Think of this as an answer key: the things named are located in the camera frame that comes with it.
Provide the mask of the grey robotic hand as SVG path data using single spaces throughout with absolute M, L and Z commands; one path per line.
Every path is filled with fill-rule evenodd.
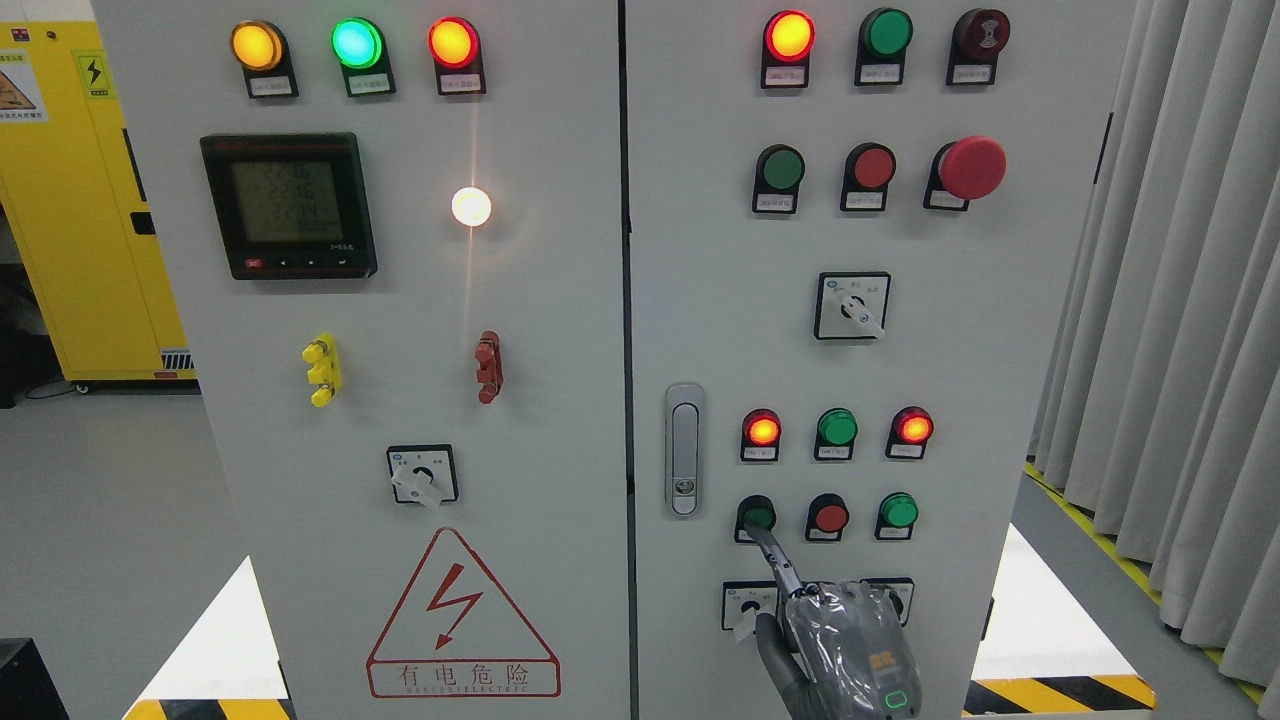
M 778 587 L 774 610 L 753 623 L 790 717 L 918 717 L 919 667 L 888 591 L 865 582 L 804 582 L 768 529 L 748 523 L 744 530 Z

